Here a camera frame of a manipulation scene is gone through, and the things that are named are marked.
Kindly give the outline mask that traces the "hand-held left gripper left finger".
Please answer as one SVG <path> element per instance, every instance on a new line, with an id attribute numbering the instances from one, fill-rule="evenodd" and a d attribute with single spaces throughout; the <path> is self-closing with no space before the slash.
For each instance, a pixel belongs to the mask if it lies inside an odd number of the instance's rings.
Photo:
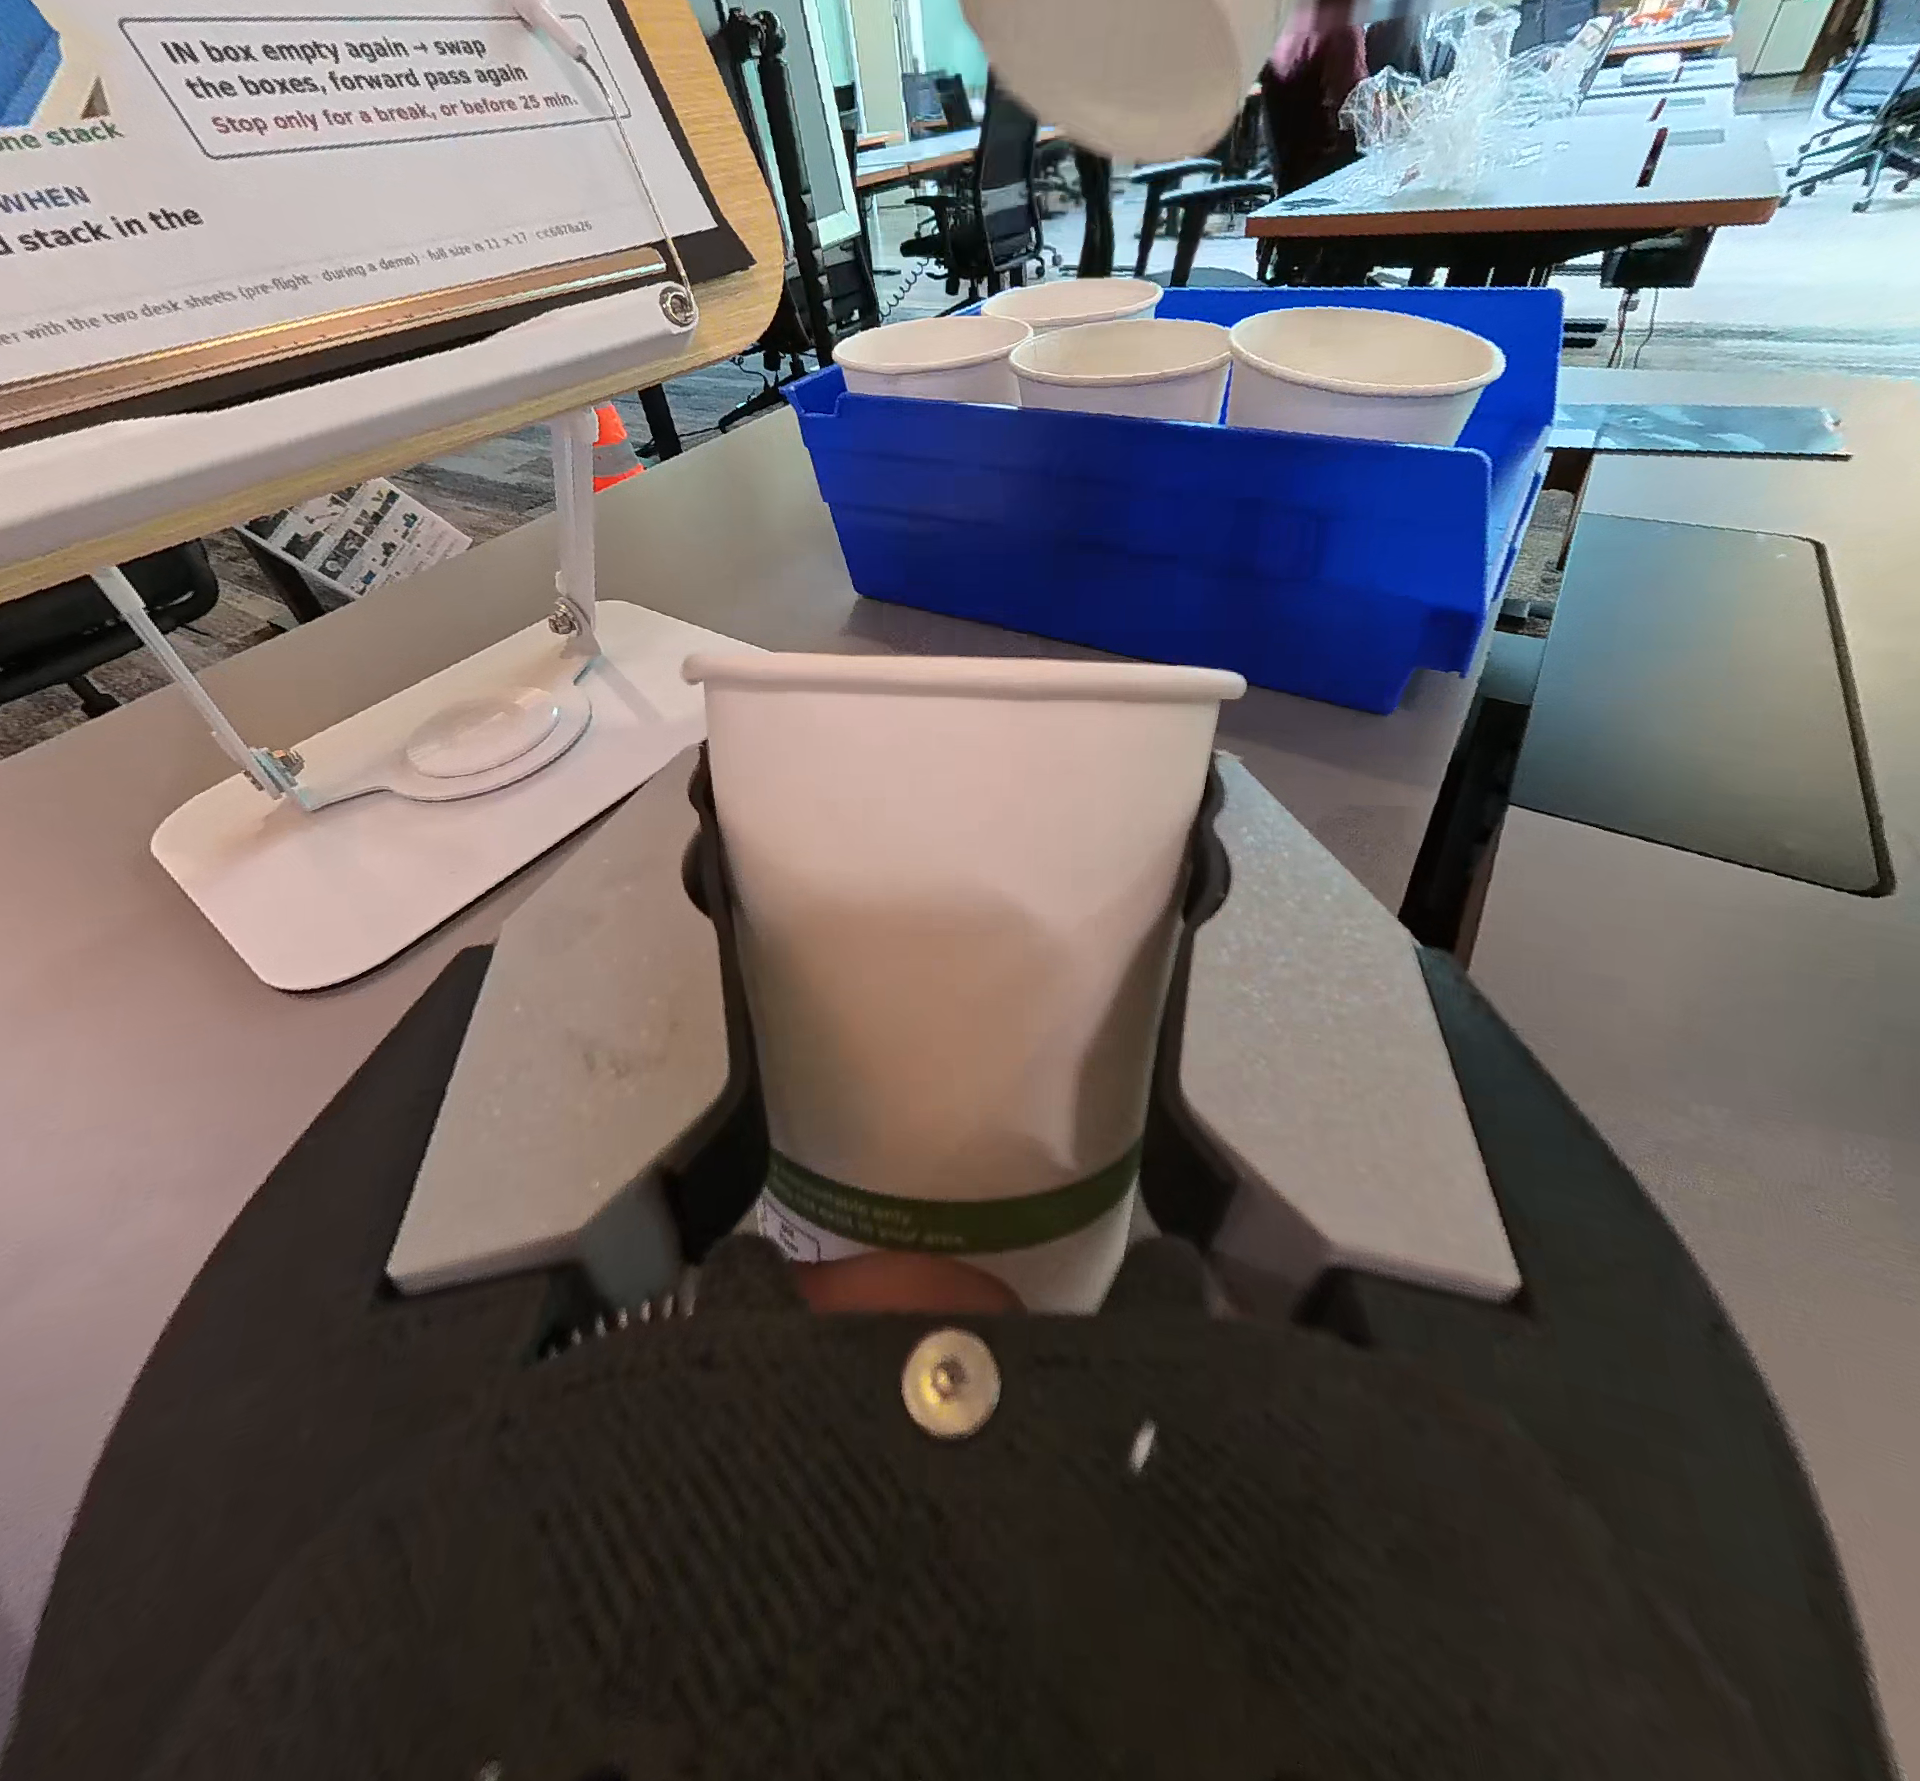
<path id="1" fill-rule="evenodd" d="M 766 1111 L 709 752 L 507 920 L 388 1261 L 397 1289 L 560 1267 L 684 1289 L 749 1216 Z"/>

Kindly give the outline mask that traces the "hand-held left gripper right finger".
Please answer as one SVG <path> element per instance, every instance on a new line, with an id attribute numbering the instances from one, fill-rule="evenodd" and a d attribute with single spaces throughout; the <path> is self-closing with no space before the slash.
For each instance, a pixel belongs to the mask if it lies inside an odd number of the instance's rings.
<path id="1" fill-rule="evenodd" d="M 1224 752 L 1180 930 L 1143 1225 L 1286 1304 L 1330 1274 L 1515 1301 L 1518 1256 L 1420 943 Z"/>

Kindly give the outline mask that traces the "blue plastic bin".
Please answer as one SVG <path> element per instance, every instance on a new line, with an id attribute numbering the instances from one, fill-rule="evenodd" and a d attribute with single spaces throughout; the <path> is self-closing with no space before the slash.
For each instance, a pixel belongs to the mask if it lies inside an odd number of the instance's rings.
<path id="1" fill-rule="evenodd" d="M 1452 447 L 787 385 L 855 594 L 1390 714 L 1465 675 L 1548 473 L 1553 288 L 1174 290 L 1229 325 L 1310 305 L 1468 328 L 1507 372 Z"/>

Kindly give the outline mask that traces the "printed paper sign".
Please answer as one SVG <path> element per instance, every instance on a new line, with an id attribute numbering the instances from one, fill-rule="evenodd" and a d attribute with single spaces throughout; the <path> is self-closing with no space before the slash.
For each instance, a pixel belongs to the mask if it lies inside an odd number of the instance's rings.
<path id="1" fill-rule="evenodd" d="M 378 476 L 241 526 L 307 580 L 365 597 L 468 552 L 473 538 L 393 478 Z"/>

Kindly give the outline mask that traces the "black office chair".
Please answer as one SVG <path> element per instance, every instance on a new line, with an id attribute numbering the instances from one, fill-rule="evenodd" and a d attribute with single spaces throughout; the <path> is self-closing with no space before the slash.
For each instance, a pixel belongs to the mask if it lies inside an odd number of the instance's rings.
<path id="1" fill-rule="evenodd" d="M 1823 76 L 1811 134 L 1790 163 L 1783 201 L 1820 185 L 1861 180 L 1857 214 L 1917 188 L 1918 0 L 1874 0 L 1862 41 Z"/>
<path id="2" fill-rule="evenodd" d="M 160 635 L 197 622 L 220 603 L 220 579 L 202 542 L 132 561 L 125 579 Z M 69 689 L 84 716 L 118 701 L 92 674 L 140 648 L 140 636 L 92 579 L 72 579 L 3 603 L 3 703 Z"/>
<path id="3" fill-rule="evenodd" d="M 1215 159 L 1182 159 L 1134 166 L 1131 180 L 1144 186 L 1132 276 L 1174 288 L 1189 285 L 1216 214 L 1259 210 L 1275 197 L 1275 172 L 1267 163 L 1240 172 Z M 1163 233 L 1174 238 L 1174 261 L 1170 270 L 1153 276 L 1150 262 Z"/>
<path id="4" fill-rule="evenodd" d="M 953 188 L 914 201 L 934 222 L 900 241 L 900 257 L 943 270 L 951 293 L 1024 285 L 1029 265 L 1043 261 L 1040 138 L 1033 109 L 990 71 L 973 166 Z"/>

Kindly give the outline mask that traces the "grey metal plate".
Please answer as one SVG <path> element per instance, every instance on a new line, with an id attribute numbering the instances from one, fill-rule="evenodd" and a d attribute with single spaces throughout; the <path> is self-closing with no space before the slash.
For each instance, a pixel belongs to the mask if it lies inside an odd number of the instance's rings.
<path id="1" fill-rule="evenodd" d="M 1562 402 L 1553 452 L 1844 461 L 1840 418 L 1783 402 Z"/>

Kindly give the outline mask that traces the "wooden edged grey desk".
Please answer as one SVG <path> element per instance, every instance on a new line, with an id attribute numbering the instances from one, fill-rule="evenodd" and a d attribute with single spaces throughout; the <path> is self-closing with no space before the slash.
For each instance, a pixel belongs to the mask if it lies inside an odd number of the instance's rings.
<path id="1" fill-rule="evenodd" d="M 1355 163 L 1249 212 L 1243 228 L 1307 285 L 1397 268 L 1521 288 L 1645 238 L 1759 228 L 1781 201 L 1762 122 L 1734 114 L 1722 88 L 1544 122 L 1463 186 L 1387 185 L 1381 165 Z"/>

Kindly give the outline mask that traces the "black tripod stand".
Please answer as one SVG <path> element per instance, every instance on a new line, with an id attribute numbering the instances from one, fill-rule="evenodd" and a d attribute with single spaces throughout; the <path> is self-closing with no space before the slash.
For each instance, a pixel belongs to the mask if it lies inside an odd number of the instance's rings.
<path id="1" fill-rule="evenodd" d="M 787 64 L 787 35 L 772 13 L 730 8 L 723 25 L 739 76 L 759 83 L 761 127 L 752 127 L 772 200 L 781 214 L 781 302 L 764 339 L 769 361 L 791 360 L 805 373 L 834 364 L 837 343 L 880 325 L 879 285 L 862 223 L 850 236 L 825 236 L 800 146 L 797 96 Z"/>

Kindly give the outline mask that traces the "clear plastic wrap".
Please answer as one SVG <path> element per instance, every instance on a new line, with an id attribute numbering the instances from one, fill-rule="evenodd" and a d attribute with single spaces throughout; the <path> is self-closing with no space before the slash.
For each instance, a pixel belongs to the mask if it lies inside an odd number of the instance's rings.
<path id="1" fill-rule="evenodd" d="M 1423 71 L 1373 74 L 1339 109 L 1360 197 L 1463 194 L 1560 151 L 1616 29 L 1598 0 L 1474 0 L 1430 18 Z"/>

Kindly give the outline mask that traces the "printed instruction sheet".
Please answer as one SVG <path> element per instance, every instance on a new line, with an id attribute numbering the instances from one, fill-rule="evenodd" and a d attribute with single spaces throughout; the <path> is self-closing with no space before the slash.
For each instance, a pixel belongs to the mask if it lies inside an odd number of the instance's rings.
<path id="1" fill-rule="evenodd" d="M 641 0 L 4 0 L 4 425 L 752 252 Z"/>

